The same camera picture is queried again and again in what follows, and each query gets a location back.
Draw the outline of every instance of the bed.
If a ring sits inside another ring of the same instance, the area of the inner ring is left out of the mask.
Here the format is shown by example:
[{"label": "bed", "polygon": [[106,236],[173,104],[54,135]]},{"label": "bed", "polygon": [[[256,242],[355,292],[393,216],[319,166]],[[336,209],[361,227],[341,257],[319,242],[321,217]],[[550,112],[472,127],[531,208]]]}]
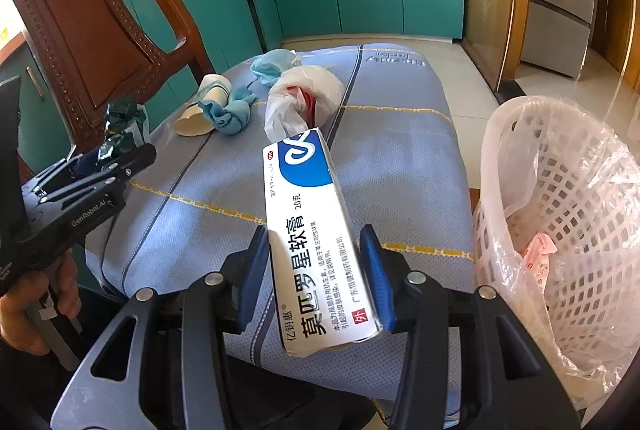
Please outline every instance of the bed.
[{"label": "bed", "polygon": [[[473,290],[472,223],[465,168],[440,81],[425,58],[394,44],[300,53],[345,85],[342,106],[322,127],[356,232],[367,223],[414,269],[443,286]],[[90,234],[87,263],[103,284],[130,297],[142,287],[179,290],[220,268],[265,223],[262,148],[268,89],[249,70],[225,76],[257,95],[236,136],[173,133],[178,110],[152,133],[154,165],[129,186],[120,215]],[[286,356],[268,266],[254,319],[225,335],[229,354],[268,370],[381,400],[396,396],[405,335],[380,334],[345,350]],[[460,350],[452,330],[447,413],[460,402]]]}]

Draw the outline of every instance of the plastic basket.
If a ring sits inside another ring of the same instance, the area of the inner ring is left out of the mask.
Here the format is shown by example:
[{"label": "plastic basket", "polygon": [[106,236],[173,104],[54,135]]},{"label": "plastic basket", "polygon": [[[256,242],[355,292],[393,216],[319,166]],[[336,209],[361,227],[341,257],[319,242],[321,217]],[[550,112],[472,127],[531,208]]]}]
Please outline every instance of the plastic basket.
[{"label": "plastic basket", "polygon": [[[488,121],[474,213],[476,282],[495,287],[577,408],[609,393],[640,344],[640,172],[575,103],[509,100]],[[544,295],[518,251],[550,235]]]}]

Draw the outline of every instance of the chair backrest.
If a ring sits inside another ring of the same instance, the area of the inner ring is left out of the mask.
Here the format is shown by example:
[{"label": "chair backrest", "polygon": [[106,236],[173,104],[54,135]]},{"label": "chair backrest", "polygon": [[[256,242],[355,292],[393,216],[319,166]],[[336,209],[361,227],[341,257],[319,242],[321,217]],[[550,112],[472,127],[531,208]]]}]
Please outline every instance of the chair backrest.
[{"label": "chair backrest", "polygon": [[197,82],[214,72],[181,0],[156,0],[177,39],[168,53],[145,35],[122,0],[13,1],[80,152],[101,143],[104,109],[114,98],[131,94],[144,103],[185,65]]}]

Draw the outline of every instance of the finger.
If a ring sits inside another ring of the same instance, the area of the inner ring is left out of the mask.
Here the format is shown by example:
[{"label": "finger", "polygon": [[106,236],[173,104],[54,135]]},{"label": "finger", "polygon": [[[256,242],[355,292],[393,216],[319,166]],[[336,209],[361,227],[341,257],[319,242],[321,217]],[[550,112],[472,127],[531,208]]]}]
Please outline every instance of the finger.
[{"label": "finger", "polygon": [[34,356],[44,356],[50,349],[24,313],[15,314],[11,320],[2,319],[0,335],[14,349]]},{"label": "finger", "polygon": [[37,356],[49,352],[49,347],[24,314],[30,302],[47,291],[49,281],[42,272],[27,272],[0,298],[0,335],[12,347]]},{"label": "finger", "polygon": [[67,291],[76,281],[78,276],[78,266],[74,262],[71,252],[67,251],[62,256],[60,267],[56,272],[56,280],[58,281],[58,287],[62,291]]},{"label": "finger", "polygon": [[28,271],[0,298],[0,312],[22,312],[47,292],[49,279],[41,271]]},{"label": "finger", "polygon": [[82,308],[82,301],[81,299],[77,298],[76,303],[74,304],[73,308],[67,315],[69,320],[75,320],[76,318],[78,318],[78,314],[81,308]]},{"label": "finger", "polygon": [[73,282],[71,288],[67,291],[61,291],[58,297],[58,312],[62,315],[68,316],[71,309],[76,305],[76,301],[79,299],[78,284]]}]

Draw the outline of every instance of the blue logo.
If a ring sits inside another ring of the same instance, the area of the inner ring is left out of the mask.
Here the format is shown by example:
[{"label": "blue logo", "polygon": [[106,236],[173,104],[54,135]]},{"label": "blue logo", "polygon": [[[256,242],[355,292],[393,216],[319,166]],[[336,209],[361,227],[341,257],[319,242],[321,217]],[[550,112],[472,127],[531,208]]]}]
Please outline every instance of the blue logo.
[{"label": "blue logo", "polygon": [[311,188],[333,182],[315,130],[279,141],[278,159],[280,173],[293,185]]}]

